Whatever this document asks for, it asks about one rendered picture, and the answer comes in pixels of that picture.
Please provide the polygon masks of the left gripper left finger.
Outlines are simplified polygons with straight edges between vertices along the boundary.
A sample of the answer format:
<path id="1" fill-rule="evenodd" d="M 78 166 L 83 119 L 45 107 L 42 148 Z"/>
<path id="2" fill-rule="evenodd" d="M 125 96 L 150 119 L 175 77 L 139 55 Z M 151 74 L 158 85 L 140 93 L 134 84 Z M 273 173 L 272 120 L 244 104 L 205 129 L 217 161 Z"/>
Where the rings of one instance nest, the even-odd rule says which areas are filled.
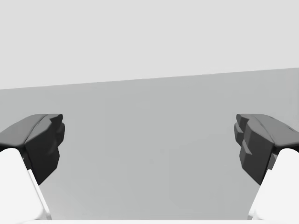
<path id="1" fill-rule="evenodd" d="M 0 220 L 51 220 L 40 185 L 56 170 L 62 114 L 30 115 L 0 132 Z"/>

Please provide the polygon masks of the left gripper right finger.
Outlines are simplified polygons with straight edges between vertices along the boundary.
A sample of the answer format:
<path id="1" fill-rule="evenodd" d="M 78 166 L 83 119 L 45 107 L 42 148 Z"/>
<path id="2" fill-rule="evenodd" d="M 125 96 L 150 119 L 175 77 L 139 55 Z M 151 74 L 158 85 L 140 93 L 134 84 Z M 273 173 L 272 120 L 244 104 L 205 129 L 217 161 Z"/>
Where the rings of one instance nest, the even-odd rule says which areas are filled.
<path id="1" fill-rule="evenodd" d="M 299 132 L 264 114 L 237 114 L 243 170 L 260 186 L 249 220 L 299 220 Z"/>

